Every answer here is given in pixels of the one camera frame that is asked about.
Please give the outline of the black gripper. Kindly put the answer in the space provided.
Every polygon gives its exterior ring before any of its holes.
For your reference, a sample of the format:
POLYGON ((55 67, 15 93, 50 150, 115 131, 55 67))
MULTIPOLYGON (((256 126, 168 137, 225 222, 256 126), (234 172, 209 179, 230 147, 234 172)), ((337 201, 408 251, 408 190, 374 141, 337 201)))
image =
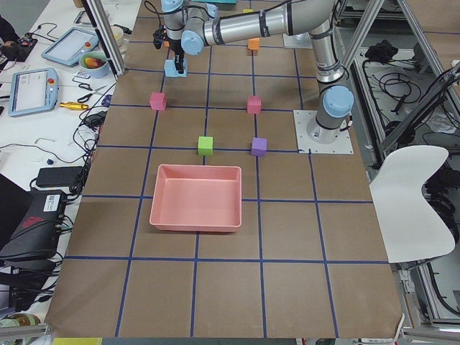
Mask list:
POLYGON ((185 65, 184 65, 184 50, 181 46, 181 39, 174 40, 172 38, 168 39, 170 49, 175 54, 174 64, 177 74, 185 72, 185 65))

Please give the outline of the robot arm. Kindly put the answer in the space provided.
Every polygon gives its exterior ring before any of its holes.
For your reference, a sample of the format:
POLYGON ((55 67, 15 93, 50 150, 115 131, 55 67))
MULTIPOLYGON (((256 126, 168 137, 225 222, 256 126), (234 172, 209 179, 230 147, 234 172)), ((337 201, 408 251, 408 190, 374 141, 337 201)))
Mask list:
POLYGON ((153 44, 168 42, 174 52, 174 71, 185 75, 185 56, 199 55, 205 47, 231 42, 308 34, 316 59, 320 93, 341 85, 346 69, 334 47, 334 1, 284 1, 268 9, 219 16, 214 4, 196 1, 162 1, 159 27, 153 44))

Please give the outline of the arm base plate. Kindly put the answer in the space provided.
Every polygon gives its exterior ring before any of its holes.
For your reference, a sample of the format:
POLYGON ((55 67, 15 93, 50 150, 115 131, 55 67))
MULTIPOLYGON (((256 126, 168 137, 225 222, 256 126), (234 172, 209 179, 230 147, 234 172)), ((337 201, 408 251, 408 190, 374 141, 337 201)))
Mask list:
POLYGON ((352 155, 349 127, 344 119, 337 129, 324 129, 316 121, 315 110, 294 110, 298 152, 303 154, 352 155))

